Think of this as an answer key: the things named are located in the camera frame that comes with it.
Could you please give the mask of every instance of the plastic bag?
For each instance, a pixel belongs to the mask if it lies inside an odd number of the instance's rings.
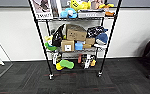
[[[56,47],[60,47],[61,46],[61,42],[63,39],[63,34],[62,34],[62,30],[64,28],[64,25],[61,25],[57,31],[54,32],[53,34],[53,39],[52,39],[52,45],[56,46]]]

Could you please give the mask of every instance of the red object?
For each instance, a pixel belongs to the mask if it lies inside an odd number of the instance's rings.
[[[82,54],[79,54],[78,63],[81,63],[81,56],[82,56]]]

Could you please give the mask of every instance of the dark carpet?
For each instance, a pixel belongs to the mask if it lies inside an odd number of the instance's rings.
[[[150,94],[150,66],[142,58],[106,59],[103,75],[97,77],[102,61],[83,69],[57,71],[49,80],[46,62],[14,62],[0,78],[0,94]]]

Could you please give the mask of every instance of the black bag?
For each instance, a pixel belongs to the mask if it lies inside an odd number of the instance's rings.
[[[53,39],[52,39],[52,45],[56,46],[56,47],[60,47],[61,46],[61,42],[63,39],[63,34],[62,34],[62,30],[64,28],[64,25],[61,25],[57,31],[54,32],[53,34]]]
[[[88,28],[87,38],[95,38],[97,35],[106,32],[103,26],[96,26]]]

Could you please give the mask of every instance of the box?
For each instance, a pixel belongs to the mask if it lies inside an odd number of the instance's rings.
[[[74,24],[66,24],[66,32],[68,31],[68,29],[74,31],[86,32],[86,30],[83,27]]]
[[[74,41],[62,40],[61,42],[62,51],[74,51]]]
[[[105,12],[79,12],[78,18],[105,17]]]
[[[85,41],[87,32],[75,31],[72,29],[67,30],[67,40]]]
[[[95,44],[95,38],[86,38],[85,43],[94,45]]]
[[[83,44],[83,48],[91,48],[91,44]]]

